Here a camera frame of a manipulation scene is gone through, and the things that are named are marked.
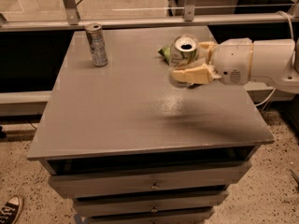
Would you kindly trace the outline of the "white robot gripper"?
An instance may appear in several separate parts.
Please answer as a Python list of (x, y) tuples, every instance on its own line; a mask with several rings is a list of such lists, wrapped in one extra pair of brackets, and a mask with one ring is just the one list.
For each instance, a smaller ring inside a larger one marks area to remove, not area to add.
[(226, 85), (245, 85), (249, 81), (249, 60), (253, 42), (249, 38), (229, 39), (218, 45), (213, 41), (199, 43), (212, 65), (173, 70), (171, 77), (178, 82), (206, 85), (219, 79)]

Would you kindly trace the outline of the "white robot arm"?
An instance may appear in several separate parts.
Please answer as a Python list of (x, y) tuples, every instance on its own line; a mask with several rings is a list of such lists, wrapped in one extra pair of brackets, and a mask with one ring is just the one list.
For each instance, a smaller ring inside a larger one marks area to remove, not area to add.
[(276, 90), (299, 93), (298, 43), (292, 39), (251, 41), (229, 39), (220, 44), (202, 42), (195, 61), (169, 71), (179, 85), (225, 85), (262, 82)]

